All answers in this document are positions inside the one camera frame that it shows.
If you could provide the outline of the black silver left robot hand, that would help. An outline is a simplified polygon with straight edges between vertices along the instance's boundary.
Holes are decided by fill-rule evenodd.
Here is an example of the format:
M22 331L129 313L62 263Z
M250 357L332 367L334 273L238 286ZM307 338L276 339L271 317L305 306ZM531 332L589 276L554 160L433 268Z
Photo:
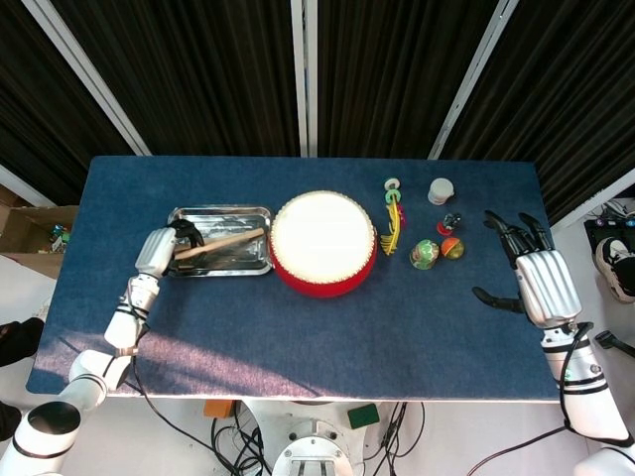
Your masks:
M188 238L192 248L203 245L202 235L192 222L176 219L148 235L135 262L136 270L157 279L162 277L173 261L175 247L181 238Z

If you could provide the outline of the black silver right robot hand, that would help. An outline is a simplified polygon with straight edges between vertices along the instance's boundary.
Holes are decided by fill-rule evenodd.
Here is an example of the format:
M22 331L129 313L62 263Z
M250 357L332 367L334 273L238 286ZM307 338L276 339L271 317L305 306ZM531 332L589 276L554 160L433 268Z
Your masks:
M541 329L574 322L582 307L563 255L537 218L525 212L519 218L522 227L506 222L491 210L485 212L484 219L484 225L495 230L500 239L515 274L518 296L495 297L480 287L474 287L472 293L492 308L525 314Z

